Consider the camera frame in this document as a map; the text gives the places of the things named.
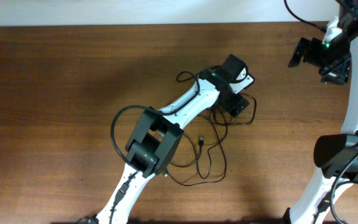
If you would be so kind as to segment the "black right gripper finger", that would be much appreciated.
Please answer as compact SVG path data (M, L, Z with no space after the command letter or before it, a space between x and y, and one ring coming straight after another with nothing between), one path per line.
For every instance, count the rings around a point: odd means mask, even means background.
M288 67L297 67L299 66L301 59L303 57L303 52L294 52L292 58L288 63Z
M310 46L310 40L302 37L295 48L295 53L297 56L303 56L307 50L307 48Z

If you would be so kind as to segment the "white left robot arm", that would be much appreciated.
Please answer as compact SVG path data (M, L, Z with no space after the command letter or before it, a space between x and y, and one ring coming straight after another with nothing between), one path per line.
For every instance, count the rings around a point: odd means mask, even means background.
M143 111L129 140L126 154L115 140L114 118L111 141L124 161L124 171L106 206L97 214L85 216L78 223L127 223L129 214L147 183L165 171L184 134L184 128L202 111L222 106L237 116L248 105L241 91L254 83L244 61L230 55L221 65L213 65L192 73L194 85L172 104L155 110L141 106Z

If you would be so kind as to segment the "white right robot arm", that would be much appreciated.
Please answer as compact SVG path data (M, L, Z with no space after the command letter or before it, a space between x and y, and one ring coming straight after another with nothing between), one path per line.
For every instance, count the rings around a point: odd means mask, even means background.
M322 82L350 84L346 117L339 134L316 141L312 179L299 201L287 208L282 223L322 223L328 213L342 223L334 204L358 185L358 1L339 5L338 16L318 27L324 38L300 39L288 65L309 63L318 67Z

